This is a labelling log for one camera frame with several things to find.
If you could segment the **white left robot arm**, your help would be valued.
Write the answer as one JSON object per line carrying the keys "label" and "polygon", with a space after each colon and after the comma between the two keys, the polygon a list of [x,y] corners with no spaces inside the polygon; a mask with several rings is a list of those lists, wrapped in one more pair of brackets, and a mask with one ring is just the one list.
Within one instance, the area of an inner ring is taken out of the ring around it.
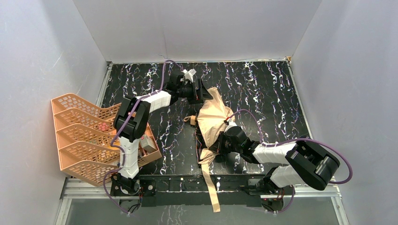
{"label": "white left robot arm", "polygon": [[172,75],[160,90],[140,97],[126,96],[121,102],[113,122],[121,159],[119,170],[111,180],[124,194],[135,195],[139,191],[139,139],[145,134],[149,115],[180,98],[187,99],[189,104],[202,104],[213,99],[202,79],[192,82],[184,75]]}

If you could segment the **beige and black folding umbrella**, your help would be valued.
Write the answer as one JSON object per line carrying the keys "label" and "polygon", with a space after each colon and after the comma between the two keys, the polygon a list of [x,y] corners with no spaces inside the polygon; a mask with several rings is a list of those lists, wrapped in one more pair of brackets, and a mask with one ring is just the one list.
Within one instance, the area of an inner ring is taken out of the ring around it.
{"label": "beige and black folding umbrella", "polygon": [[189,122],[191,125],[197,125],[203,136],[205,147],[198,157],[198,163],[201,165],[202,175],[208,188],[213,212],[217,213],[221,209],[216,187],[211,180],[209,165],[218,154],[212,152],[210,146],[216,142],[220,132],[223,132],[227,127],[224,121],[233,114],[233,111],[225,106],[216,87],[209,88],[207,91],[213,98],[204,102],[197,116],[187,116],[183,121]]}

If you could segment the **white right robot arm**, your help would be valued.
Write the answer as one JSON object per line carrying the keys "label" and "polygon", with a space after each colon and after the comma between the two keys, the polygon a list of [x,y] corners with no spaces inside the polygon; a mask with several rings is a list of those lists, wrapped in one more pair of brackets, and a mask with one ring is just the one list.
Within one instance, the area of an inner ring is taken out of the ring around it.
{"label": "white right robot arm", "polygon": [[252,164],[279,163],[248,191],[273,193],[286,186],[308,185],[324,190],[340,161],[320,144],[300,139],[285,144],[262,144],[251,140],[239,126],[229,125],[209,148],[219,154],[238,153]]}

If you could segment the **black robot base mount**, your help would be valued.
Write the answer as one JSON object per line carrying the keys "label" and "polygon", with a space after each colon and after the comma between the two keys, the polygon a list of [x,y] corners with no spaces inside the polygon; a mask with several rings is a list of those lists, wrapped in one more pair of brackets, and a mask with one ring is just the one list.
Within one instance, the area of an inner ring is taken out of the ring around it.
{"label": "black robot base mount", "polygon": [[120,174],[111,176],[112,197],[128,200],[137,197],[138,206],[212,205],[217,198],[220,205],[246,205],[277,211],[284,207],[283,198],[289,191],[269,191],[263,184],[263,175],[211,175],[215,194],[210,195],[203,175],[141,175],[127,179]]}

